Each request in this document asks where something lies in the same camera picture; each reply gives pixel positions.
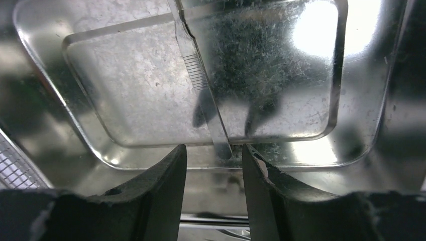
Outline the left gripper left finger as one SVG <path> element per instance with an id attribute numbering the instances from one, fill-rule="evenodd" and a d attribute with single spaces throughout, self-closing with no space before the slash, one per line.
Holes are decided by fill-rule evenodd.
<path id="1" fill-rule="evenodd" d="M 102 195 L 60 189 L 1 191 L 1 240 L 177 240 L 187 173 L 178 145 Z"/>

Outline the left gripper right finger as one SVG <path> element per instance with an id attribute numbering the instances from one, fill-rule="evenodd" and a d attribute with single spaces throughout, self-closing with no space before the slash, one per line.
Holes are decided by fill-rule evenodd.
<path id="1" fill-rule="evenodd" d="M 314 188 L 242 148 L 252 240 L 425 240 L 425 193 Z"/>

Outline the metal instrument tray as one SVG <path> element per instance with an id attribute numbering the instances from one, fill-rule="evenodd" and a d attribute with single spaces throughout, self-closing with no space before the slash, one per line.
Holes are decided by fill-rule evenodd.
<path id="1" fill-rule="evenodd" d="M 249 240 L 242 147 L 336 195 L 425 192 L 425 1 L 1 1 L 1 189 L 100 195 L 187 147 L 179 240 Z"/>

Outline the steel scalpel handle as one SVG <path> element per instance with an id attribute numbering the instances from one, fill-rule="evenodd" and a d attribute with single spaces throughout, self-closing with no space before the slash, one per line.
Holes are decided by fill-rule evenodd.
<path id="1" fill-rule="evenodd" d="M 232 157 L 232 149 L 195 37 L 185 22 L 180 1 L 168 1 L 168 4 L 174 18 L 175 38 L 192 87 L 197 94 L 198 109 L 205 119 L 216 155 L 228 160 Z"/>

